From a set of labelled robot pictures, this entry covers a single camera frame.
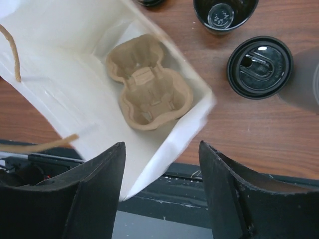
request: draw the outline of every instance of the bag handle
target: bag handle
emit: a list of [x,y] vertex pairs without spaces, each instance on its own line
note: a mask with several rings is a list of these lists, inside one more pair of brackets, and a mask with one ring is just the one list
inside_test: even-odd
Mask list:
[[[13,53],[14,57],[14,74],[15,74],[15,79],[18,82],[21,82],[21,74],[20,74],[20,60],[19,60],[19,55],[18,51],[16,49],[16,45],[14,42],[14,39],[12,35],[5,29],[4,26],[0,24],[0,32],[5,36],[7,41],[10,43],[10,47]],[[7,145],[7,144],[0,144],[0,151],[8,152],[8,153],[36,153],[36,152],[41,152],[50,148],[56,148],[60,147],[62,145],[66,145],[72,141],[75,141],[79,138],[77,134],[72,134],[66,138],[59,139],[56,141],[52,141],[49,143],[44,143],[44,144],[37,144],[37,145],[27,145],[27,146],[22,146],[22,145]]]

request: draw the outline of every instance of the black round object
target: black round object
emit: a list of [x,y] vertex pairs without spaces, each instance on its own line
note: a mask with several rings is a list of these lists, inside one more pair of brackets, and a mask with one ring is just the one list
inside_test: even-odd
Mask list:
[[293,56],[280,40],[251,38],[239,45],[227,63],[227,77],[239,95],[259,100],[279,92],[293,71]]
[[161,4],[165,0],[136,0],[140,5],[146,7],[153,7]]
[[259,0],[194,0],[200,22],[214,34],[228,33],[243,25],[254,13]]

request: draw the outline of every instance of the gray surface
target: gray surface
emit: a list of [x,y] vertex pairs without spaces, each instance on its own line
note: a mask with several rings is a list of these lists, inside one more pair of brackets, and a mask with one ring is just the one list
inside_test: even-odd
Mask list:
[[213,239],[212,231],[185,224],[117,212],[112,239]]

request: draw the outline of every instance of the wood grain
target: wood grain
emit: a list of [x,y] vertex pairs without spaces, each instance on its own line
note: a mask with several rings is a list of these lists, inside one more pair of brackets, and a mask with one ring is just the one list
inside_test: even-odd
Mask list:
[[[163,28],[203,79],[218,105],[206,127],[178,162],[198,164],[205,140],[234,160],[263,173],[319,179],[319,116],[296,109],[278,96],[254,101],[233,92],[226,63],[243,41],[276,37],[293,54],[319,44],[318,0],[259,0],[253,16],[239,29],[217,37],[197,20],[193,0],[167,0],[142,11]],[[4,80],[0,81],[0,138],[43,143],[58,139],[50,124]]]

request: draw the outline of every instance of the white paper bag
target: white paper bag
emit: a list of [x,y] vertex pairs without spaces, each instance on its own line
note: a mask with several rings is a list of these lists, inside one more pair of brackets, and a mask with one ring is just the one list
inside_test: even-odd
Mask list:
[[[2,0],[0,24],[15,40],[21,82],[14,77],[12,51],[2,35],[0,76],[61,137],[78,134],[72,145],[84,160],[118,141],[126,143],[120,200],[134,196],[167,170],[204,127],[215,104],[210,87],[131,0]],[[105,66],[115,46],[146,33],[160,38],[167,48],[163,65],[179,71],[194,91],[191,110],[154,131],[127,125],[118,103],[123,85],[108,77]]]

